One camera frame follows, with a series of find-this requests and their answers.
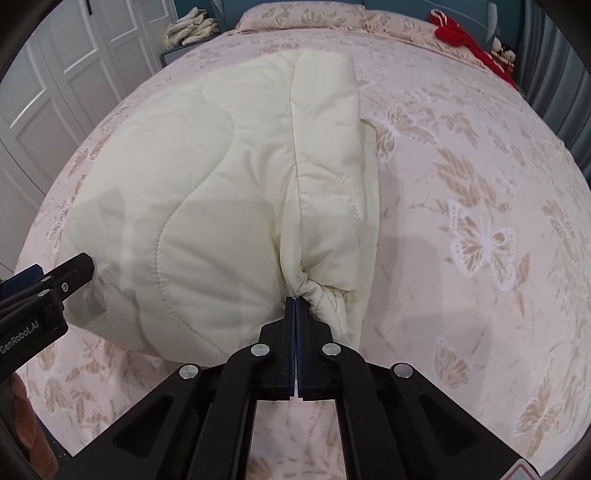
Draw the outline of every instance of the folded cloth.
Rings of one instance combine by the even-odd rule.
[[[128,349],[211,366],[303,296],[357,348],[377,169],[347,55],[283,50],[168,88],[109,138],[70,209],[59,261],[87,252],[95,277],[64,316]]]
[[[179,45],[189,45],[216,32],[219,32],[217,21],[207,18],[205,10],[193,8],[182,19],[168,26],[164,47],[170,49]]]
[[[208,38],[211,34],[219,31],[220,29],[218,28],[215,19],[208,18],[197,27],[197,30],[190,37],[185,38],[181,43],[185,46],[190,45],[191,43]]]

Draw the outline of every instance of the bed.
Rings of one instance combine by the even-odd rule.
[[[544,473],[591,421],[589,188],[550,128],[465,48],[437,41],[426,22],[373,18],[365,29],[226,32],[145,82],[65,166],[18,268],[55,266],[93,162],[162,88],[285,49],[348,53],[361,117],[377,131],[381,203],[360,352],[414,365]],[[468,244],[479,253],[458,255]],[[72,326],[19,374],[40,419],[75,454],[178,366]],[[261,403],[249,473],[344,479],[334,405]]]

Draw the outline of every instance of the wardrobe door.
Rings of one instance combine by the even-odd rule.
[[[47,193],[85,137],[35,33],[0,83],[0,141],[26,176]]]
[[[160,68],[159,58],[160,54],[164,52],[166,29],[176,20],[173,3],[171,0],[135,0],[134,3],[139,9],[144,30]]]
[[[127,93],[131,93],[158,71],[137,0],[89,1],[92,26],[103,38],[106,54],[124,78]]]
[[[64,0],[37,29],[51,74],[87,134],[131,91],[91,22],[93,6]]]
[[[44,195],[0,143],[0,278],[12,276]]]

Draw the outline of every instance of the pink bedspread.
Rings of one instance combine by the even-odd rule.
[[[545,472],[591,420],[591,194],[563,143],[473,61],[336,30],[223,35],[96,128],[51,188],[19,268],[54,267],[86,173],[146,98],[300,47],[353,56],[362,116],[378,131],[382,213],[362,354],[415,365]],[[20,374],[42,421],[76,453],[175,368],[71,327]],[[261,403],[249,470],[252,480],[344,479],[333,403]]]

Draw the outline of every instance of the plush toy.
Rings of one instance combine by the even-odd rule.
[[[511,75],[515,69],[515,52],[495,37],[491,46],[491,57],[506,73]]]

